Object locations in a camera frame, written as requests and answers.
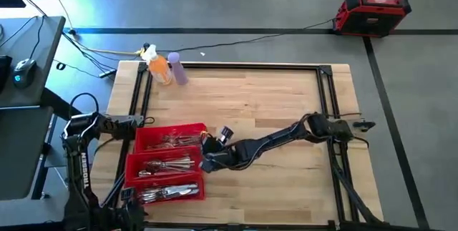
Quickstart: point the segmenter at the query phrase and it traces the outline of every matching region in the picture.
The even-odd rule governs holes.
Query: wooden tabletop
[[[120,62],[108,114],[128,114],[137,66],[138,62]],[[359,112],[349,65],[331,66],[341,114]],[[203,122],[213,134],[228,126],[234,131],[231,140],[237,141],[265,136],[292,124],[306,112],[321,111],[314,72],[187,69],[187,75],[190,81],[182,87],[153,83],[147,110],[147,117],[156,119],[153,126]],[[142,79],[137,112],[145,80]],[[121,142],[110,143],[94,159],[92,189],[100,199],[106,197],[114,182],[120,148]],[[383,219],[366,145],[351,142],[349,161],[356,191]],[[145,208],[147,220],[290,225],[326,225],[328,220],[337,220],[324,143],[291,142],[264,153],[246,170],[224,169],[204,178],[204,201],[149,206]],[[345,192],[343,199],[349,218]]]

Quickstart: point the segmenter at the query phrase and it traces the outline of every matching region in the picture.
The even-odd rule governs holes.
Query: purple bottle
[[[187,84],[187,77],[183,65],[180,63],[180,55],[177,52],[172,52],[168,54],[167,59],[172,65],[172,72],[175,75],[175,80],[177,84],[185,85]]]

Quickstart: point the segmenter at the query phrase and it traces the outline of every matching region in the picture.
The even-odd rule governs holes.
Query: black desk
[[[27,19],[0,19],[0,24],[4,28],[4,40],[26,21]],[[38,28],[41,21],[41,17],[32,19],[16,36],[0,48],[0,54],[8,55],[13,59],[11,67],[15,66],[17,62],[29,58],[32,48],[38,39]],[[69,104],[44,86],[51,70],[64,23],[65,18],[62,16],[44,18],[43,27],[40,31],[40,43],[33,56],[38,66],[34,81],[26,89],[17,89],[13,85],[10,72],[4,90],[0,93],[0,108],[36,105],[51,106],[56,115],[69,120]],[[73,113],[81,114],[76,109],[73,109]]]
[[[0,19],[4,29],[4,38],[0,43],[8,39],[27,20]],[[0,54],[13,59],[11,68],[17,62],[30,57],[38,40],[41,22],[41,17],[32,19],[0,48]],[[43,159],[31,198],[39,199],[42,195],[48,171],[45,162],[50,150],[50,139],[47,142],[44,139],[52,113],[54,111],[57,116],[69,120],[69,104],[45,87],[64,23],[65,18],[61,16],[44,18],[40,42],[33,56],[38,66],[33,83],[26,89],[17,89],[12,83],[10,72],[4,90],[0,93],[0,176],[7,177],[0,188],[0,200],[23,198],[29,194],[41,154]],[[81,112],[72,108],[72,114]]]
[[[51,107],[0,110],[0,200],[29,194],[51,118]]]

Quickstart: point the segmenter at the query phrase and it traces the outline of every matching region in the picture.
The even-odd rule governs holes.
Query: gray floor
[[[285,27],[295,28],[332,18],[343,0],[63,0],[75,26],[100,27]],[[413,12],[400,29],[458,29],[456,0],[410,0]],[[40,0],[48,14],[63,14],[56,0]],[[32,13],[9,11],[15,16]],[[82,43],[105,49],[135,51],[144,42],[161,49],[216,44],[249,39],[252,35],[82,35]],[[458,149],[453,143],[458,86],[457,36],[389,36],[372,39],[376,57],[406,147],[430,225],[455,230],[458,181],[453,164]],[[304,62],[350,64],[361,111],[377,122],[369,133],[370,153],[386,221],[415,226],[404,181],[397,164],[386,120],[371,75],[361,38],[332,35],[295,35],[253,44],[187,51],[186,61]],[[56,59],[94,74],[95,69],[66,40]],[[116,62],[100,59],[116,66]],[[70,100],[80,92],[95,92],[103,109],[111,81],[88,77],[73,69],[53,70],[47,86]],[[83,110],[92,102],[78,101]],[[0,223],[60,220],[66,198],[55,172],[46,190],[52,198],[0,203]]]

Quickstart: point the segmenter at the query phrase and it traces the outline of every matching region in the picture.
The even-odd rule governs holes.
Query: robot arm
[[[310,131],[306,129],[305,123],[309,125]],[[203,140],[204,160],[201,168],[207,173],[225,168],[243,170],[265,151],[294,140],[304,139],[312,143],[320,143],[333,138],[336,141],[349,142],[354,138],[354,131],[365,132],[374,125],[373,122],[349,123],[341,119],[331,122],[323,114],[305,114],[290,127],[273,134],[260,139],[244,139],[229,145],[225,143],[233,133],[225,127],[222,131],[222,139],[206,137]]]
[[[62,134],[62,144],[67,156],[67,175],[69,199],[64,210],[65,230],[113,230],[129,226],[141,230],[143,208],[136,201],[135,191],[125,196],[122,209],[111,209],[99,205],[97,196],[92,192],[89,178],[89,159],[87,148],[92,139],[99,139],[101,133],[111,134],[115,139],[133,139],[137,128],[134,116],[114,120],[97,112],[73,116]]]

